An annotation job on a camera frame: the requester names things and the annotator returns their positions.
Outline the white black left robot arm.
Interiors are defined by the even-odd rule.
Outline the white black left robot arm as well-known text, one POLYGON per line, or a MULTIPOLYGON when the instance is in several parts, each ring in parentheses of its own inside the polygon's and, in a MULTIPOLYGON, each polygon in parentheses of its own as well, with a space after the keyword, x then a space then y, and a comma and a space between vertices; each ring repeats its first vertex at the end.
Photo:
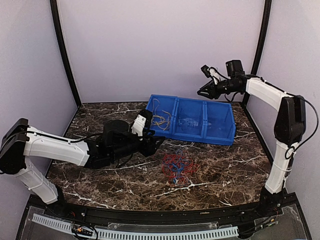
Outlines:
POLYGON ((136 131, 123 120, 106 123, 102 133, 70 139, 39 131, 19 119, 2 139, 0 172, 18 178, 41 200, 51 205, 60 218, 67 218, 70 206, 64 202, 62 190, 51 183, 31 162, 30 157, 59 160, 87 169, 101 169, 120 159, 140 153, 150 157, 164 142, 147 124, 136 131))

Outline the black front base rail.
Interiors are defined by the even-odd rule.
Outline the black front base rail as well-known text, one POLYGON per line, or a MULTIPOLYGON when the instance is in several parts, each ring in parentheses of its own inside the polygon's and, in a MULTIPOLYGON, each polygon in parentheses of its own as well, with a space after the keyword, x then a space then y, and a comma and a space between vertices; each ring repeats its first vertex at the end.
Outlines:
POLYGON ((238 206, 183 211, 134 211, 90 207, 72 203, 52 203, 47 211, 56 217, 76 222, 106 226, 110 223, 146 225, 183 225, 217 222, 224 224, 247 224, 263 217, 280 216, 292 203, 287 196, 283 204, 269 209, 260 208, 258 202, 238 206))

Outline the blue right plastic bin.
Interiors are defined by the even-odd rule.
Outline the blue right plastic bin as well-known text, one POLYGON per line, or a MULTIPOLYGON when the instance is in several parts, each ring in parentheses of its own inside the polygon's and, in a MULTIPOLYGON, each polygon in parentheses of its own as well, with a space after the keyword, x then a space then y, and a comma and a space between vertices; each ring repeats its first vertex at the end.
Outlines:
POLYGON ((234 143, 236 124, 230 103, 207 101, 207 125, 203 142, 231 146, 234 143))

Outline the blue middle plastic bin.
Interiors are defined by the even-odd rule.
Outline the blue middle plastic bin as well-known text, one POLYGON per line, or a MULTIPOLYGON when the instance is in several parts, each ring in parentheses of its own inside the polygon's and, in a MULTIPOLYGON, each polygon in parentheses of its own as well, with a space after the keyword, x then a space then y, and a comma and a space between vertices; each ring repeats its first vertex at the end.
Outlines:
POLYGON ((205 131, 206 103, 191 98, 178 98, 172 125, 172 138, 185 142, 202 142, 205 131))

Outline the black right frame post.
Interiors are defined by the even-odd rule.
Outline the black right frame post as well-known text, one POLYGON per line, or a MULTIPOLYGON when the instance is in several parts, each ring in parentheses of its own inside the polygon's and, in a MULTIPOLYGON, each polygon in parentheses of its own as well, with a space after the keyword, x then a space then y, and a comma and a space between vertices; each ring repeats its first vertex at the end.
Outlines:
POLYGON ((265 46, 265 40, 267 36, 270 15, 271 15, 271 8, 272 8, 272 0, 265 0, 261 26, 259 31, 259 37, 257 41, 257 46, 256 46, 256 51, 253 59, 251 72, 250 72, 252 75, 256 75, 258 73, 258 69, 260 66, 260 62, 261 62, 261 58, 262 58, 262 54, 265 46))

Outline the black left frame post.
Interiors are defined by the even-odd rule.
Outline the black left frame post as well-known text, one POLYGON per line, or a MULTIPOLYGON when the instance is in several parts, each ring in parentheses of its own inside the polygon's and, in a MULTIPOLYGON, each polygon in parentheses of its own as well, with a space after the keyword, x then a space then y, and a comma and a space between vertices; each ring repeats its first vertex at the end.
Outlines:
POLYGON ((67 77, 68 85, 70 87, 70 90, 73 96, 73 100, 76 104, 76 107, 79 108, 82 105, 82 101, 76 86, 76 82, 73 76, 71 64, 70 64, 68 53, 67 53, 67 48, 64 40, 63 30, 62 30, 62 24, 61 24, 60 15, 59 15, 58 1, 50 0, 49 3, 50 3, 54 31, 56 35, 56 40, 57 40, 63 68, 67 77))

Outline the black frame post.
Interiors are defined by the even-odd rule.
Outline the black frame post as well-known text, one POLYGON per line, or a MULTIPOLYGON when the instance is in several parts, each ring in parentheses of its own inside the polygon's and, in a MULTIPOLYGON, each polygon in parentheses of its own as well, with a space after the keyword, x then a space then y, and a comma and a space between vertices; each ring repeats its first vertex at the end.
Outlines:
POLYGON ((79 108, 82 105, 82 101, 76 86, 76 82, 73 76, 71 64, 70 64, 68 53, 67 53, 67 48, 64 40, 63 30, 62 30, 62 24, 61 24, 60 15, 59 15, 58 1, 50 0, 49 3, 50 3, 54 31, 56 35, 56 40, 57 40, 63 68, 67 77, 68 85, 70 87, 70 90, 73 96, 73 100, 76 104, 76 107, 79 108))
POLYGON ((262 54, 265 46, 265 40, 267 36, 270 15, 271 15, 271 8, 272 8, 272 0, 265 0, 261 26, 259 31, 259 37, 257 41, 257 46, 256 46, 256 51, 253 59, 251 72, 250 72, 252 75, 256 75, 258 73, 258 69, 260 66, 260 62, 261 62, 261 58, 262 58, 262 54))

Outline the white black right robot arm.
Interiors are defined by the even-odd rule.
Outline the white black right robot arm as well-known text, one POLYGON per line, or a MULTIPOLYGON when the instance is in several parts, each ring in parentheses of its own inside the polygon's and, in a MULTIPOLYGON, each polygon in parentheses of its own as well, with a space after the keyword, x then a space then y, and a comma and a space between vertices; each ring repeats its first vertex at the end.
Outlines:
POLYGON ((277 111, 274 124, 276 150, 270 174, 260 192, 254 211, 266 217, 284 200, 284 188, 292 168, 296 151, 306 141, 306 105, 301 95, 294 95, 267 82, 255 74, 246 74, 240 60, 226 62, 227 76, 214 67, 203 65, 201 71, 210 79, 197 94, 210 100, 230 93, 249 94, 257 97, 277 111))

